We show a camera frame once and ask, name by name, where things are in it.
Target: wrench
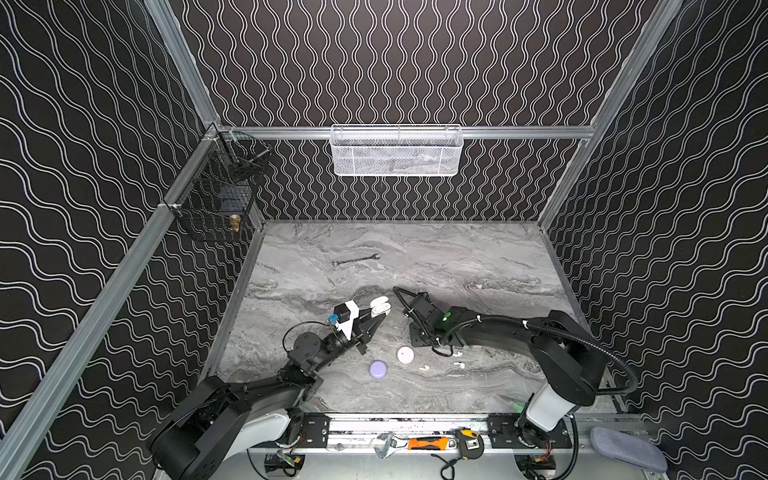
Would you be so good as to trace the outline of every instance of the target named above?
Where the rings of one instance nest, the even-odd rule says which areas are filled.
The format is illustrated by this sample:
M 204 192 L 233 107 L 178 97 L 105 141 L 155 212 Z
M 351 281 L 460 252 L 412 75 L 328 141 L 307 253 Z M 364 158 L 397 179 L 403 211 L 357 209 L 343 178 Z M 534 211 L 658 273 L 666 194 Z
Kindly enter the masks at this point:
M 379 259 L 379 258 L 381 258 L 381 257 L 382 257 L 382 256 L 381 256 L 381 255 L 379 255 L 378 253 L 374 253 L 374 254 L 373 254 L 373 255 L 371 255 L 370 257 L 355 258 L 355 259 L 352 259 L 352 260 L 341 260 L 341 261 L 338 261 L 338 260 L 334 260 L 334 261 L 333 261 L 333 266 L 339 266 L 339 265 L 343 265 L 344 263 L 355 263 L 355 262 L 363 262 L 364 260 L 378 260 L 378 259 Z

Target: gray marble surface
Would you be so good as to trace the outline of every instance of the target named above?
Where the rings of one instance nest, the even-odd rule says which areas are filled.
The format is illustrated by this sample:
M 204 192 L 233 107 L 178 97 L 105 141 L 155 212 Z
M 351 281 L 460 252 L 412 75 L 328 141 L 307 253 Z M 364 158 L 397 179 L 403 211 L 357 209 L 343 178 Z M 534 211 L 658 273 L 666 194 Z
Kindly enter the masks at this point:
M 392 286 L 429 292 L 443 309 L 466 306 L 484 313 L 546 316 L 572 313 L 558 275 L 533 224 L 515 223 L 270 223 L 243 305 L 225 349 L 220 376 L 251 380 L 285 364 L 280 346 L 292 325 L 325 321 L 347 300 L 361 306 L 377 296 L 391 299 L 392 312 L 361 356 L 349 351 L 322 371 L 325 382 L 306 407 L 324 412 L 517 412 L 544 382 L 538 364 L 513 353 L 466 347 L 461 358 L 443 358 L 415 349 L 402 364 L 400 346 L 409 345 L 407 319 Z M 332 266 L 334 260 L 380 260 Z M 324 336 L 327 327 L 301 326 L 299 333 Z M 374 360 L 389 368 L 373 379 Z M 462 361 L 464 369 L 455 366 Z M 429 365 L 429 370 L 419 367 Z M 605 397 L 591 409 L 614 412 Z

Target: white mesh basket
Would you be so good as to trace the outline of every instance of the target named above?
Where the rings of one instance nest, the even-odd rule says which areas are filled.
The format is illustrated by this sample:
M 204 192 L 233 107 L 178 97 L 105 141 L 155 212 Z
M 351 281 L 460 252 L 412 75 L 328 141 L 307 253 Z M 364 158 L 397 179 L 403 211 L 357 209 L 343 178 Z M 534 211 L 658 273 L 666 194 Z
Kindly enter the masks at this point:
M 452 177 L 464 138 L 458 125 L 333 125 L 333 171 L 341 176 Z

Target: wavy patterned wall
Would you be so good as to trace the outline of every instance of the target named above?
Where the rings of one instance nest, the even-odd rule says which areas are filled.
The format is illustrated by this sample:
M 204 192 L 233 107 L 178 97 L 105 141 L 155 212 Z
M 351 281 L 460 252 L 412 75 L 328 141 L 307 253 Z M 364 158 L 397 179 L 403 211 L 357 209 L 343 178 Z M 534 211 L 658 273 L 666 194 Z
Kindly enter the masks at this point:
M 231 147 L 249 157 L 242 135 Z M 466 141 L 454 177 L 338 177 L 327 141 L 281 141 L 257 203 L 277 220 L 538 219 L 576 140 Z
M 247 247 L 174 224 L 22 478 L 152 478 L 144 443 L 197 384 Z
M 768 2 L 688 0 L 551 238 L 675 478 L 768 477 Z
M 589 124 L 655 0 L 172 0 L 225 124 Z
M 202 135 L 139 0 L 0 0 L 0 438 Z

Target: purple round object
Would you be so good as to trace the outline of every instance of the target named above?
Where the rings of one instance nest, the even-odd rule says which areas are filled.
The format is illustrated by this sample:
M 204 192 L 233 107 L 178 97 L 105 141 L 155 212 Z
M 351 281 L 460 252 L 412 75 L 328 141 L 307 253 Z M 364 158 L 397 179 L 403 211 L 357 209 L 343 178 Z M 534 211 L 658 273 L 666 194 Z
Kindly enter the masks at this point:
M 374 363 L 371 363 L 370 372 L 373 378 L 383 379 L 386 377 L 386 364 L 381 360 L 376 360 Z

